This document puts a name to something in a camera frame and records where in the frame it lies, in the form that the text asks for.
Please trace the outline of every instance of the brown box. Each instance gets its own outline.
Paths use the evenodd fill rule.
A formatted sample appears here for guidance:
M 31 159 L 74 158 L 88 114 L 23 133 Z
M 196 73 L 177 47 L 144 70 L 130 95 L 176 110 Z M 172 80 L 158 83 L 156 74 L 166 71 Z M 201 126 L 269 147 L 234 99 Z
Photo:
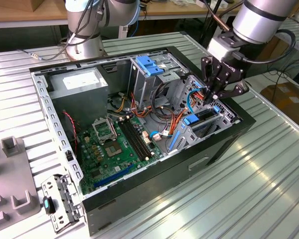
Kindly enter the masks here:
M 35 11 L 43 1 L 44 0 L 0 0 L 0 6 L 24 11 Z
M 260 94 L 271 101 L 275 86 L 264 88 Z M 299 87 L 288 82 L 278 84 L 273 104 L 299 125 Z

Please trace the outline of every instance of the green motherboard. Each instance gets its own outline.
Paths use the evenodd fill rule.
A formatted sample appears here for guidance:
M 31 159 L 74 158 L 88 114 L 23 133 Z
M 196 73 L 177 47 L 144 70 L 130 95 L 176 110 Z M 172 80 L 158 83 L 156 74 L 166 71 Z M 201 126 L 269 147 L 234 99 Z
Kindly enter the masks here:
M 107 140 L 104 143 L 100 143 L 92 127 L 78 134 L 82 158 L 80 167 L 84 174 L 80 185 L 84 195 L 93 192 L 98 186 L 117 180 L 162 157 L 161 151 L 155 143 L 146 144 L 144 142 L 142 137 L 144 129 L 136 117 L 129 119 L 129 125 L 132 125 L 133 129 L 130 128 L 129 131 L 123 130 L 128 134 L 126 136 L 122 132 L 122 124 L 122 122 L 113 122 L 117 134 L 117 139 L 113 141 Z M 101 132 L 102 136 L 110 132 L 106 123 L 98 125 L 97 130 L 99 136 Z M 139 154 L 137 154 L 139 151 L 136 151 L 139 149 L 136 148 L 134 150 L 131 146 L 133 142 L 131 141 L 130 132 L 133 130 L 138 134 L 139 139 L 144 142 L 144 146 L 150 152 L 151 157 L 140 158 Z

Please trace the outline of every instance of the workbench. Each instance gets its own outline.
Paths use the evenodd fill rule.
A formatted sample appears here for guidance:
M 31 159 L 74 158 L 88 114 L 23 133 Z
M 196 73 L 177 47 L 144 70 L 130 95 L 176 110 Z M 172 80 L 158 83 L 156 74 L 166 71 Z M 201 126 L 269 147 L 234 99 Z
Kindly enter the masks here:
M 225 9 L 220 8 L 218 12 L 222 12 Z M 239 8 L 226 16 L 236 14 L 238 10 Z M 197 18 L 206 17 L 206 15 L 207 8 L 199 7 L 196 4 L 178 6 L 170 1 L 149 2 L 146 13 L 140 12 L 139 20 Z M 0 6 L 0 28 L 67 24 L 67 12 L 63 0 L 45 0 L 34 12 Z
M 109 55 L 171 45 L 197 67 L 208 54 L 179 32 L 104 41 Z M 30 51 L 48 57 L 59 49 Z M 63 167 L 28 69 L 66 61 L 65 54 L 41 62 L 17 51 L 0 53 L 0 139 L 23 138 L 41 204 L 41 182 Z M 257 122 L 220 160 L 92 238 L 299 238 L 299 127 L 252 89 L 234 100 Z M 0 239 L 43 235 L 56 237 L 43 207 L 0 231 Z M 58 238 L 88 238 L 88 230 L 80 222 Z

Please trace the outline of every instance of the yellow wire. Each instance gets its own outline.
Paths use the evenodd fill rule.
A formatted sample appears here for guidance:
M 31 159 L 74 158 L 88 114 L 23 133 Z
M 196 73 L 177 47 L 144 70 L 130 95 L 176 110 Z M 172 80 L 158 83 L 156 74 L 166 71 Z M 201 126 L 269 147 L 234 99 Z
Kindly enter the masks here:
M 118 109 L 118 110 L 116 110 L 116 111 L 114 111 L 114 112 L 121 112 L 122 111 L 122 109 L 123 109 L 123 107 L 124 107 L 124 101 L 125 101 L 125 98 L 122 98 L 122 104 L 121 104 L 121 107 Z

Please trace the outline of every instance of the slotted aluminum surface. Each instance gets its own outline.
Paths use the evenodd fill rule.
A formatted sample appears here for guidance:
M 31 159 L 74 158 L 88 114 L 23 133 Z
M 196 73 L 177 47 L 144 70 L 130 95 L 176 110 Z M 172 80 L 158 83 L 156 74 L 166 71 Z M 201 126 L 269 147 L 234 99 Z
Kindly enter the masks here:
M 296 36 L 296 45 L 295 49 L 299 51 L 299 23 L 292 19 L 286 19 L 284 23 L 281 25 L 280 29 L 288 29 L 292 31 Z M 277 37 L 286 43 L 290 44 L 290 37 L 287 34 L 278 33 Z
M 173 45 L 200 67 L 206 55 L 190 37 L 167 33 L 104 41 L 110 54 Z M 35 49 L 48 57 L 58 47 Z M 55 62 L 67 61 L 64 54 Z M 42 203 L 40 184 L 63 173 L 28 72 L 38 62 L 19 52 L 0 53 L 0 138 L 22 137 Z M 169 190 L 93 238 L 299 238 L 299 129 L 257 93 L 235 98 L 257 122 L 207 169 Z M 44 209 L 0 232 L 2 238 L 87 238 L 77 223 L 54 234 Z

